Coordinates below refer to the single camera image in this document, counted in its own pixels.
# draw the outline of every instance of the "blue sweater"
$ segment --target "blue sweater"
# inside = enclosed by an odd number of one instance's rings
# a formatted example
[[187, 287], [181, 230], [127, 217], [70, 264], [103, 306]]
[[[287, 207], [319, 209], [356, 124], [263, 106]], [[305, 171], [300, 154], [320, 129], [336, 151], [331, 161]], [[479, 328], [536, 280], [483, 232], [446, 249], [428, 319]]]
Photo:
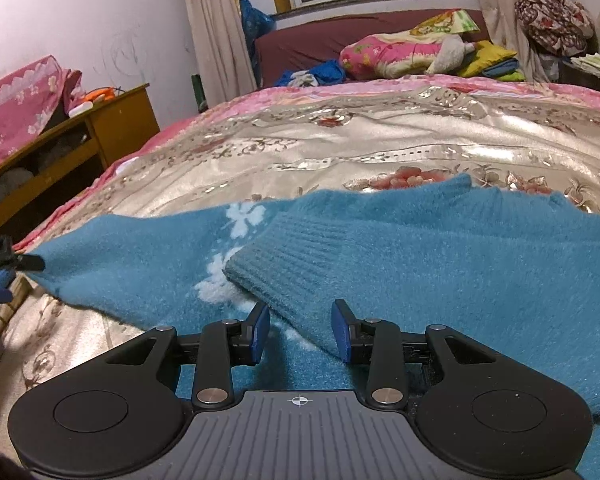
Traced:
[[[47, 266], [32, 277], [65, 302], [179, 333], [253, 305], [224, 268], [275, 313], [265, 362], [235, 370], [238, 388], [361, 380], [333, 357], [330, 306], [345, 298], [360, 317], [406, 331], [452, 326], [574, 388], [600, 417], [600, 216], [558, 194], [472, 189], [461, 175], [410, 190], [103, 216], [35, 252]], [[582, 468], [600, 479], [600, 438]]]

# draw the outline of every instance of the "metal screw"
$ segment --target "metal screw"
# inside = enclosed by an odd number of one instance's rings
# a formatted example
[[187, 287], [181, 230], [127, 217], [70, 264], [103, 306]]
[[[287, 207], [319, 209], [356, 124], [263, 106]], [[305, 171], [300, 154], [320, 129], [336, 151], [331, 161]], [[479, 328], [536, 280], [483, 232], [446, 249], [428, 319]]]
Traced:
[[395, 404], [402, 400], [402, 392], [395, 388], [378, 388], [371, 396], [380, 404]]
[[198, 400], [205, 404], [217, 404], [226, 400], [229, 394], [222, 388], [205, 388], [198, 392]]

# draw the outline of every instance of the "orange object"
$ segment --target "orange object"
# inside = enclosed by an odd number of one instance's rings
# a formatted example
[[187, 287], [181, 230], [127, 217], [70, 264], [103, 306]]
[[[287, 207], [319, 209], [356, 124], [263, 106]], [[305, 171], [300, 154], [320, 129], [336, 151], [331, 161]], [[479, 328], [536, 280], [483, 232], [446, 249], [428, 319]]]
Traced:
[[88, 92], [87, 95], [84, 96], [83, 101], [91, 101], [96, 104], [102, 101], [110, 101], [116, 96], [116, 89], [113, 87], [108, 88], [97, 88]]

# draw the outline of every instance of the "yellow pillow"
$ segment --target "yellow pillow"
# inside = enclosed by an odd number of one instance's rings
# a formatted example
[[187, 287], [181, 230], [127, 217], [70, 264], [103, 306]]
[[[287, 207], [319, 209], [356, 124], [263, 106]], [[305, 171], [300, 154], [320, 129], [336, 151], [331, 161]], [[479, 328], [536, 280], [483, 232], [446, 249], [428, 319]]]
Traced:
[[460, 77], [480, 75], [483, 70], [505, 59], [514, 57], [516, 54], [515, 50], [507, 50], [501, 46], [494, 45], [491, 41], [477, 41], [475, 43], [475, 54], [468, 57], [471, 61], [469, 64], [461, 66], [456, 71], [456, 75]]

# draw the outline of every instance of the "pink floral pillow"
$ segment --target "pink floral pillow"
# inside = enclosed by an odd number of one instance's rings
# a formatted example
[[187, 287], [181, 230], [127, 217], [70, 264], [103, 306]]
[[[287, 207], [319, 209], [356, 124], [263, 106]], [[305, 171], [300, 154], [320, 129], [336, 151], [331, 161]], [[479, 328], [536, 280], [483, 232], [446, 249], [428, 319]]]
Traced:
[[371, 35], [346, 46], [340, 53], [340, 65], [353, 79], [397, 79], [423, 73], [439, 52], [439, 43], [388, 43]]

